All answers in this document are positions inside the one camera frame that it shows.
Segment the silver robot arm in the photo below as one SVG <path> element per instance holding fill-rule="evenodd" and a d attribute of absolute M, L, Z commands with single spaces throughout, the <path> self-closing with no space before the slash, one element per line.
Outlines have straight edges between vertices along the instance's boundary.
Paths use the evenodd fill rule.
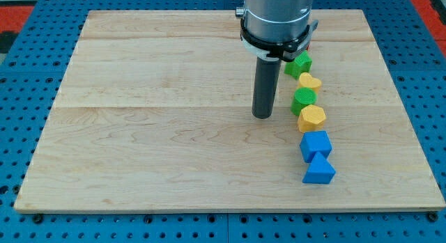
<path fill-rule="evenodd" d="M 309 46 L 318 22 L 309 21 L 314 0 L 244 0 L 236 8 L 245 48 L 268 62 L 291 62 Z"/>

